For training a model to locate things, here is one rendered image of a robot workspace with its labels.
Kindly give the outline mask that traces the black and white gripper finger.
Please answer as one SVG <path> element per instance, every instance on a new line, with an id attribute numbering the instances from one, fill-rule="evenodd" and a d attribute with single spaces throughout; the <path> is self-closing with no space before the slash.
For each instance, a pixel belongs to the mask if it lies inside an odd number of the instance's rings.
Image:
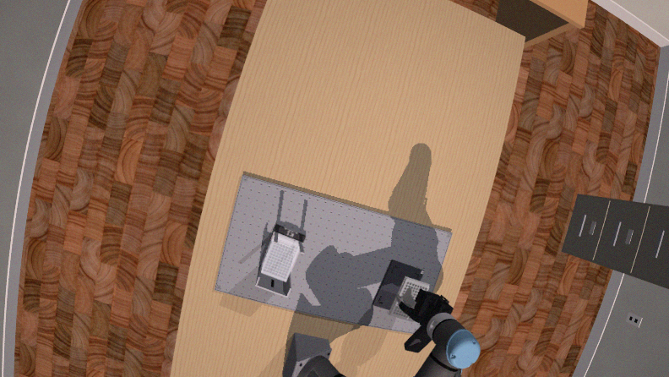
<path id="1" fill-rule="evenodd" d="M 413 318 L 414 314 L 412 313 L 412 311 L 413 311 L 413 309 L 414 309 L 414 307 L 415 307 L 415 305 L 416 305 L 416 301 L 415 301 L 415 299 L 412 297 L 412 293 L 413 293 L 413 290 L 412 290 L 411 287 L 409 287 L 409 288 L 406 290 L 406 292 L 405 292 L 405 294 L 403 295 L 403 297 L 401 297 L 401 296 L 399 296 L 398 294 L 396 294 L 396 298 L 397 298 L 397 301 L 398 301 L 398 304 L 399 304 L 400 309 L 401 309 L 405 314 L 407 314 L 407 315 L 409 315 L 410 317 Z"/>

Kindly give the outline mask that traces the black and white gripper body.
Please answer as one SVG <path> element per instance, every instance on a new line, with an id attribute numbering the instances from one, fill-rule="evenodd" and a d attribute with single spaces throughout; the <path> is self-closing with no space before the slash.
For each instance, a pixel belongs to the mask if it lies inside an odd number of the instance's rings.
<path id="1" fill-rule="evenodd" d="M 417 294 L 415 301 L 416 305 L 412 311 L 414 316 L 413 318 L 412 317 L 411 318 L 415 322 L 420 323 L 420 325 L 422 325 L 423 322 L 426 321 L 425 322 L 426 331 L 427 331 L 427 324 L 434 315 L 440 313 L 451 314 L 454 309 L 448 304 L 449 301 L 443 295 L 439 296 L 438 294 L 428 292 L 422 289 L 420 289 L 419 293 Z M 437 306 L 438 308 L 436 308 L 435 306 Z M 428 315 L 430 316 L 427 318 Z"/>

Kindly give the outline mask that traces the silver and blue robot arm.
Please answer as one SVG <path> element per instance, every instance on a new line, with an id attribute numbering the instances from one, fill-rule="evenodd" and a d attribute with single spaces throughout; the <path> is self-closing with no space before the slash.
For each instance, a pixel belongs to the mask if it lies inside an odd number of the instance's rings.
<path id="1" fill-rule="evenodd" d="M 431 340 L 436 346 L 413 377 L 461 377 L 462 369 L 470 367 L 480 355 L 477 339 L 448 313 L 434 315 L 427 331 L 424 322 L 404 343 L 405 350 L 420 352 Z M 317 356 L 306 363 L 297 377 L 346 376 L 327 358 Z"/>

